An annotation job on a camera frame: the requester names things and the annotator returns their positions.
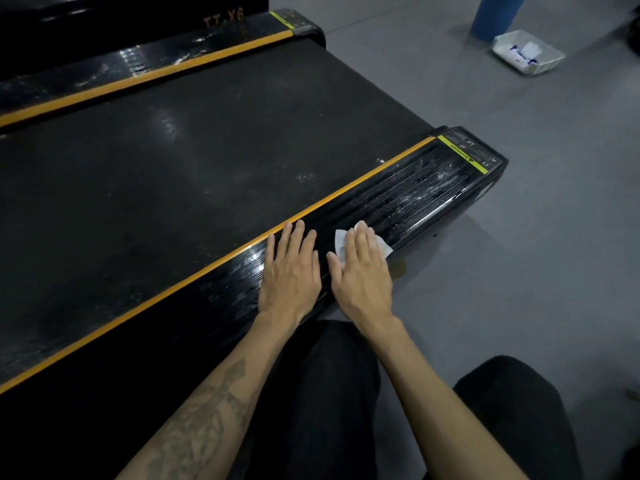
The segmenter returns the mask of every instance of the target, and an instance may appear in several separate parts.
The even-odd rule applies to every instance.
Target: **tattoo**
[[[248,404],[229,392],[244,377],[244,358],[225,371],[222,384],[203,383],[188,405],[181,407],[158,432],[160,448],[147,466],[148,480],[195,479],[220,448],[225,425],[220,405],[226,402],[242,428],[249,418]]]

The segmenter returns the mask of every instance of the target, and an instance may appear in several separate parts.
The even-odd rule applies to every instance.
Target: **yellow warning sticker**
[[[286,21],[283,17],[281,17],[280,15],[278,15],[276,12],[274,12],[274,11],[270,11],[269,13],[270,13],[270,14],[272,14],[272,15],[276,18],[276,20],[279,20],[279,21],[281,21],[282,23],[284,23],[284,24],[285,24],[285,26],[286,26],[286,28],[288,28],[289,30],[293,30],[293,29],[295,29],[295,27],[294,27],[292,24],[288,23],[288,21]]]
[[[480,163],[478,163],[477,161],[473,160],[473,158],[471,158],[468,154],[466,154],[465,152],[463,152],[462,150],[460,150],[460,148],[453,144],[452,142],[450,142],[450,140],[448,140],[447,138],[445,138],[444,136],[438,136],[438,139],[443,142],[444,144],[446,144],[448,147],[450,147],[454,152],[456,152],[457,154],[459,154],[462,158],[464,158],[466,161],[468,161],[469,163],[471,163],[471,165],[473,165],[474,167],[476,167],[478,170],[480,170],[480,172],[484,175],[487,172],[489,172],[489,170],[487,170],[485,167],[483,167],[482,165],[480,165]]]

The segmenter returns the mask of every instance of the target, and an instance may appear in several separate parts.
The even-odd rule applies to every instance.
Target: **plastic container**
[[[526,66],[515,63],[513,58],[509,55],[509,52],[513,47],[522,49],[526,47],[529,42],[536,44],[541,50],[539,55],[535,57],[537,62],[530,63]],[[558,49],[551,47],[549,44],[542,42],[542,40],[536,37],[533,37],[533,35],[525,32],[524,30],[516,30],[496,37],[493,40],[492,51],[503,61],[514,67],[514,69],[525,75],[535,75],[546,72],[549,69],[553,69],[562,59],[565,58],[565,55]]]
[[[518,10],[525,0],[482,0],[471,35],[480,40],[491,42],[496,36],[502,35],[516,18]]]

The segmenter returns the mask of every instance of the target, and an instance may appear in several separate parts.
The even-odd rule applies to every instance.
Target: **black pants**
[[[260,396],[245,478],[375,479],[373,414],[378,360],[351,323],[302,325]],[[455,392],[531,480],[582,478],[573,432],[555,387],[498,356]]]

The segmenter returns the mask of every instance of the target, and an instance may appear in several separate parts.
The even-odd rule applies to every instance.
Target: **gray floor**
[[[328,49],[433,125],[463,125],[511,165],[432,247],[394,306],[453,384],[496,354],[558,388],[586,478],[640,435],[640,59],[614,35],[640,0],[528,0],[514,28],[565,51],[525,79],[466,39],[479,0],[272,0],[320,24]],[[387,379],[382,479],[424,464]]]

